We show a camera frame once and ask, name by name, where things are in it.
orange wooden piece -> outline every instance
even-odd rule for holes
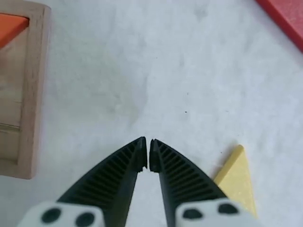
[[[0,14],[0,49],[28,27],[25,17]]]

white surface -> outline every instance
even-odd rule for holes
[[[303,56],[254,0],[41,0],[53,9],[37,176],[0,176],[1,226],[145,135],[210,176],[241,143],[266,227],[303,224]],[[164,227],[157,175],[127,226]]]

red block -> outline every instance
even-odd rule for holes
[[[0,14],[0,49],[28,27],[24,17]]]
[[[303,0],[256,0],[303,52]]]

wood grain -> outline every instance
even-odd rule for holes
[[[38,3],[1,0],[0,13],[29,18],[18,160],[16,163],[12,160],[0,159],[0,175],[29,179],[36,172],[41,98],[51,10]]]
[[[0,50],[0,123],[20,126],[26,29]]]
[[[0,124],[0,157],[17,162],[19,150],[19,128]]]

yellow wooden piece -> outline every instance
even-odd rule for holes
[[[214,182],[231,200],[239,202],[257,217],[248,161],[244,147],[238,145],[220,170]]]

